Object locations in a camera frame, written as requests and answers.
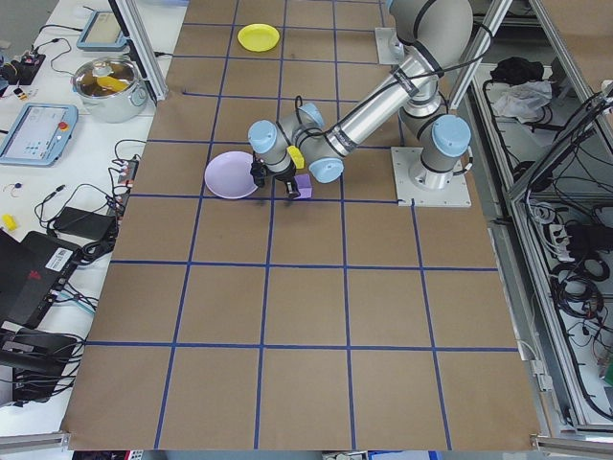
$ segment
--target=white cloth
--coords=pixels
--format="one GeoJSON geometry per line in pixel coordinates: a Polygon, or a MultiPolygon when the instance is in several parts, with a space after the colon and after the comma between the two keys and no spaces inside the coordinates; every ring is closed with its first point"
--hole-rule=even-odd
{"type": "Polygon", "coordinates": [[[543,116],[542,107],[552,99],[548,81],[529,81],[509,88],[492,106],[498,117],[517,118],[521,123],[533,122],[543,116]]]}

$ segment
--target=black laptop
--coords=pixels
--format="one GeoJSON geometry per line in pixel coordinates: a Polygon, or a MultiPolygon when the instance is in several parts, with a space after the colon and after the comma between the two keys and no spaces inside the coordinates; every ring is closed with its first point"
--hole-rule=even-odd
{"type": "Polygon", "coordinates": [[[0,230],[0,325],[34,329],[77,268],[80,246],[30,232],[22,242],[0,230]]]}

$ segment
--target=black cloth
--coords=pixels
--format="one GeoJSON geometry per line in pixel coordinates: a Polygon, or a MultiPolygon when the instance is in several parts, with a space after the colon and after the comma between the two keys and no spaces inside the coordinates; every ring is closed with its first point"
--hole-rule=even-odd
{"type": "Polygon", "coordinates": [[[501,60],[494,70],[489,72],[494,81],[510,85],[527,81],[543,80],[545,69],[540,62],[530,62],[522,57],[509,57],[501,60]]]}

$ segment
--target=yellow part on gripper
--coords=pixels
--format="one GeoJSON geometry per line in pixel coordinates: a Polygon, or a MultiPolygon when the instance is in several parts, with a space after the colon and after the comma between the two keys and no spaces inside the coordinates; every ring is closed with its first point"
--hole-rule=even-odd
{"type": "Polygon", "coordinates": [[[9,231],[13,231],[15,228],[17,228],[17,222],[15,222],[14,217],[10,214],[5,214],[2,216],[2,221],[9,231]]]}
{"type": "Polygon", "coordinates": [[[287,153],[289,153],[289,156],[294,161],[297,170],[301,170],[305,166],[303,153],[296,146],[289,146],[287,148],[287,153]]]}

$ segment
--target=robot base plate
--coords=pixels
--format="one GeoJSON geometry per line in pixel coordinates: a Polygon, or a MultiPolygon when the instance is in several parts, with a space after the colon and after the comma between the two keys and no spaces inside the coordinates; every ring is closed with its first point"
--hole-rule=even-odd
{"type": "MultiPolygon", "coordinates": [[[[418,148],[392,148],[398,206],[411,206],[415,202],[418,207],[469,208],[470,195],[463,175],[453,176],[449,185],[438,191],[427,191],[413,183],[409,178],[409,167],[420,161],[421,151],[418,148]]],[[[456,168],[462,168],[459,162],[456,168]]]]}

